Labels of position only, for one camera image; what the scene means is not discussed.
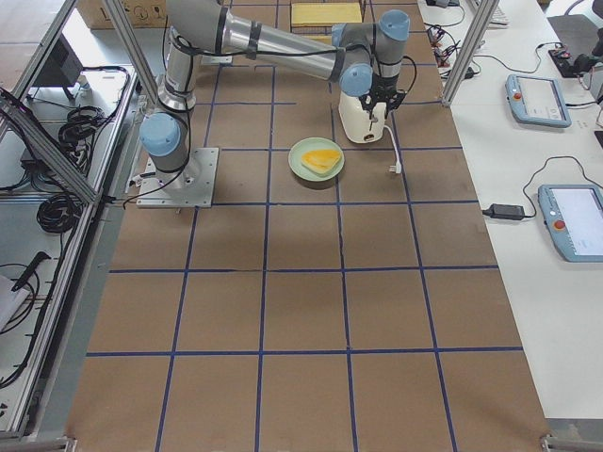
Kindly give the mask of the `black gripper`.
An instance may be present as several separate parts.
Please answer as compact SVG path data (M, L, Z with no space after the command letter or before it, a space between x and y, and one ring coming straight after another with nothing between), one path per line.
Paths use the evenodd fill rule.
M367 94L359 97L361 107L368 114L368 119L373 120L373 107L378 103L385 103L386 111L385 118L388 119L391 112L404 101L407 91L398 90L397 75L392 77L384 77L377 74L372 75L372 85Z

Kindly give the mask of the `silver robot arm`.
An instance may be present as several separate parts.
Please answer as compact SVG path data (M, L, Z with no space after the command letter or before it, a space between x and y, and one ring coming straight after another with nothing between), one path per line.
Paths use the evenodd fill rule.
M348 140L378 141L389 113L406 94L399 73L410 18L390 9L375 23L334 24L330 43L237 17L217 1L169 1L167 70L157 89L158 110L179 120L193 111L198 57L243 56L338 84L338 111Z

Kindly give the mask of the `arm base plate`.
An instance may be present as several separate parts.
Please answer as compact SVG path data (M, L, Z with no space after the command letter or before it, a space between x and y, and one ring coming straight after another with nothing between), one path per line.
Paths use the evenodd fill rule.
M152 158L148 157L145 171L154 175L141 181L136 205L141 208L211 207L219 151L215 147L193 149L184 171L171 183L174 175L157 171Z

